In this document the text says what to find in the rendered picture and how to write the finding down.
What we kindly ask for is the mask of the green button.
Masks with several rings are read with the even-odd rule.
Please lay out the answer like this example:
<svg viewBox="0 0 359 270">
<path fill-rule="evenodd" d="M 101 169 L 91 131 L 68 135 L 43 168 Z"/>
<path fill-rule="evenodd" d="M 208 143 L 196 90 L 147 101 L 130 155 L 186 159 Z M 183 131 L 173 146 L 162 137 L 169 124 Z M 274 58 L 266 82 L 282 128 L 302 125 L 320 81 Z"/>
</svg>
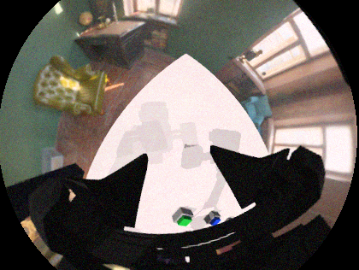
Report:
<svg viewBox="0 0 359 270">
<path fill-rule="evenodd" d="M 175 224 L 186 227 L 192 221 L 194 214 L 186 208 L 179 208 L 176 214 L 173 215 L 172 219 Z"/>
</svg>

